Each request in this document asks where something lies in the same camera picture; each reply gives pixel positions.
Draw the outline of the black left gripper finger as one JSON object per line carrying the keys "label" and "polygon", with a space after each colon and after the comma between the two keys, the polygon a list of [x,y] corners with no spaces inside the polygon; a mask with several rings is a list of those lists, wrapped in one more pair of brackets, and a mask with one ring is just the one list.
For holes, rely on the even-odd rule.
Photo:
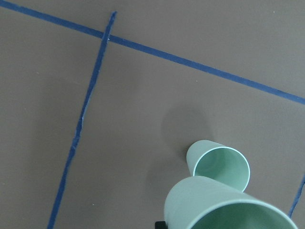
{"label": "black left gripper finger", "polygon": [[165,221],[157,221],[154,224],[155,229],[167,229],[167,225]]}

